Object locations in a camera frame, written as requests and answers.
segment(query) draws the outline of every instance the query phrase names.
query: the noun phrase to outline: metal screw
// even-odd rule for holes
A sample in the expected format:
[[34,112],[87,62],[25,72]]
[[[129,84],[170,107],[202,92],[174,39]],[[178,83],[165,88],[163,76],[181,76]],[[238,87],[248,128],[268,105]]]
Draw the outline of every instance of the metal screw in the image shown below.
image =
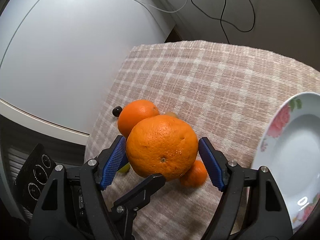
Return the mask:
[[117,212],[118,212],[118,213],[122,213],[122,211],[123,211],[123,207],[122,207],[122,206],[118,206],[118,207],[117,207]]
[[266,167],[266,166],[261,166],[261,170],[262,170],[262,172],[268,172],[269,171],[268,167]]
[[88,161],[89,166],[94,166],[94,165],[96,165],[96,163],[97,163],[97,161],[95,159],[91,159]]
[[63,169],[63,166],[61,164],[57,165],[55,168],[54,168],[56,171],[61,171]]
[[231,167],[234,167],[237,165],[237,162],[236,161],[228,161],[228,165]]

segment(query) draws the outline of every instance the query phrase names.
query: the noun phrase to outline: table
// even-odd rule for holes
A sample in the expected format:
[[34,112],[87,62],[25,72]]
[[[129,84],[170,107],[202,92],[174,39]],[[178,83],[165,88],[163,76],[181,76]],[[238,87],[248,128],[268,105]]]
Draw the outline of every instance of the table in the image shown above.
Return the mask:
[[[100,110],[84,160],[108,148],[119,134],[112,109],[143,98],[161,113],[175,112],[198,138],[208,137],[227,159],[249,167],[271,117],[285,100],[303,91],[320,92],[319,72],[270,51],[206,41],[134,47]],[[142,180],[132,169],[116,174],[103,192],[107,207]],[[133,235],[200,239],[220,197],[209,178],[198,189],[170,181],[138,212]],[[244,212],[245,197],[234,231],[240,229]]]

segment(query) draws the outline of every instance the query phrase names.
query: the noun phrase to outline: black cable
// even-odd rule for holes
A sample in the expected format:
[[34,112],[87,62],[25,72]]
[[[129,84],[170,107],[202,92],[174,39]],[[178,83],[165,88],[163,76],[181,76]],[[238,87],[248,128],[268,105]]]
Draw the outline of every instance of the black cable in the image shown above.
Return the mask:
[[226,5],[227,5],[227,0],[224,0],[224,6],[223,6],[222,13],[221,13],[221,16],[220,16],[220,25],[221,25],[223,33],[224,33],[224,35],[225,35],[225,37],[227,39],[228,44],[230,44],[228,36],[227,36],[227,34],[226,34],[226,32],[225,32],[225,30],[223,28],[223,25],[222,25],[222,17],[223,17],[223,13],[224,13],[224,9],[226,8]]
[[223,16],[223,13],[224,13],[224,9],[225,9],[225,7],[226,7],[227,0],[225,0],[224,6],[223,6],[223,10],[222,10],[222,14],[221,14],[221,18],[215,18],[215,17],[212,17],[212,16],[208,15],[208,14],[205,13],[199,6],[197,6],[197,5],[193,2],[193,0],[191,0],[191,3],[192,3],[199,11],[201,11],[204,15],[206,15],[206,16],[209,17],[210,19],[212,19],[212,20],[219,20],[219,21],[220,21],[220,24],[221,24],[221,27],[222,27],[222,23],[221,23],[221,22],[225,22],[225,23],[230,24],[230,25],[233,26],[234,28],[236,28],[238,31],[240,31],[240,32],[242,32],[242,33],[247,33],[247,32],[252,31],[252,29],[253,29],[253,27],[254,27],[254,25],[255,25],[255,22],[256,22],[256,14],[255,14],[255,11],[254,11],[253,4],[252,4],[251,0],[248,0],[248,1],[249,1],[250,5],[251,5],[252,11],[253,11],[253,24],[252,24],[252,27],[250,28],[250,30],[247,30],[247,31],[240,30],[240,29],[239,29],[236,25],[234,25],[233,23],[222,19],[222,16]]

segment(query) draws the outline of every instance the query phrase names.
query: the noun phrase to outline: green leaf print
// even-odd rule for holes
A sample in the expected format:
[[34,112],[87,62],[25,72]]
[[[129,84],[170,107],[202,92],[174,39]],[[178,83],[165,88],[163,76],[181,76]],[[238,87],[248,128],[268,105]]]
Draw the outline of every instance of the green leaf print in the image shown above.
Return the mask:
[[318,202],[318,195],[315,195],[315,197],[312,200],[313,204],[316,204]]
[[300,99],[297,99],[296,102],[297,102],[297,108],[298,108],[298,109],[301,109],[301,108],[302,108],[302,102],[301,102],[301,100],[300,100]]
[[289,102],[289,106],[290,106],[290,109],[291,109],[291,112],[294,110],[296,104],[294,103],[294,99],[290,100]]

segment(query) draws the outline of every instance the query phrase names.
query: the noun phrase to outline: white plate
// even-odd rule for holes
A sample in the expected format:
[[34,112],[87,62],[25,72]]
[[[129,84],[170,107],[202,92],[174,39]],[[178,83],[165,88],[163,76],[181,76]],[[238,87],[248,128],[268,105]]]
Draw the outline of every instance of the white plate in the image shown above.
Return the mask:
[[320,95],[289,98],[272,118],[252,169],[267,166],[284,198],[292,228],[307,219],[320,198]]

